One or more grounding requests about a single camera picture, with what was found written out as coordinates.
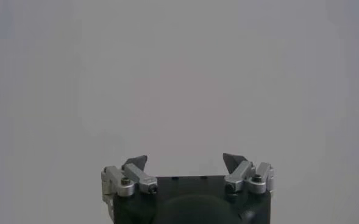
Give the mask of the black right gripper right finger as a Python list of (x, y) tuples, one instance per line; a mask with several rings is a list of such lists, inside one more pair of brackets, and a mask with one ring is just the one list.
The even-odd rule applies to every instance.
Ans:
[(274, 192), (274, 167), (270, 163), (260, 163), (258, 167), (244, 156), (223, 153), (222, 158), (228, 170), (224, 185), (229, 193), (241, 192), (245, 187), (252, 194)]

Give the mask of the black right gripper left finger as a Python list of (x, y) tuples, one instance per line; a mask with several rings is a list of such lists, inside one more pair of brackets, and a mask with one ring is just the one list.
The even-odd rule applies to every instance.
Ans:
[(144, 194), (156, 194), (157, 177), (144, 172), (148, 157), (146, 155), (129, 158), (121, 166), (107, 166), (101, 172), (102, 200), (110, 203), (113, 196), (131, 197), (137, 189)]

